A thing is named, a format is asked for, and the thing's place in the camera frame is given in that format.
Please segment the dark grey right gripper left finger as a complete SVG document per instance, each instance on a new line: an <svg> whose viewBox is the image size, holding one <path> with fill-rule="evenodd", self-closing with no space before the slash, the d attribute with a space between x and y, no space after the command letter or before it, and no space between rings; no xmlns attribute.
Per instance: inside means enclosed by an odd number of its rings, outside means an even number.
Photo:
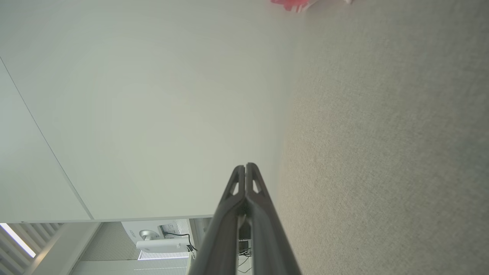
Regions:
<svg viewBox="0 0 489 275"><path fill-rule="evenodd" d="M238 217L245 203L246 169L233 169L189 275L236 275Z"/></svg>

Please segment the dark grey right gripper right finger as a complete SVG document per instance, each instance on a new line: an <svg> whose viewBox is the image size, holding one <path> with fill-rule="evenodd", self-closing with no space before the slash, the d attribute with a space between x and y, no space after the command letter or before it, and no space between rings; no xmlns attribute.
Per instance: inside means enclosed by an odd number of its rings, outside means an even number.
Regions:
<svg viewBox="0 0 489 275"><path fill-rule="evenodd" d="M254 275L302 275L258 166L246 165Z"/></svg>

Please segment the red white basketball jersey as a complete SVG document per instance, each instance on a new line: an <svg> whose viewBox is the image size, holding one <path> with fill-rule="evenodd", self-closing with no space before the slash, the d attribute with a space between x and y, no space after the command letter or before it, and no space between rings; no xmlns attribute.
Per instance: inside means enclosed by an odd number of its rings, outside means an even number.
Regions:
<svg viewBox="0 0 489 275"><path fill-rule="evenodd" d="M314 5L318 0L270 0L271 3L281 5L287 11L300 13Z"/></svg>

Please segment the white ceiling projector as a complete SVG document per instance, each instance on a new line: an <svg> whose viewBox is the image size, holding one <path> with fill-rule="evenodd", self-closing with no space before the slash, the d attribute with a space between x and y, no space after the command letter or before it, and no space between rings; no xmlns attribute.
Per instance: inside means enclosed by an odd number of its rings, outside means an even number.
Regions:
<svg viewBox="0 0 489 275"><path fill-rule="evenodd" d="M121 224L142 252L169 254L195 251L186 219L126 221Z"/></svg>

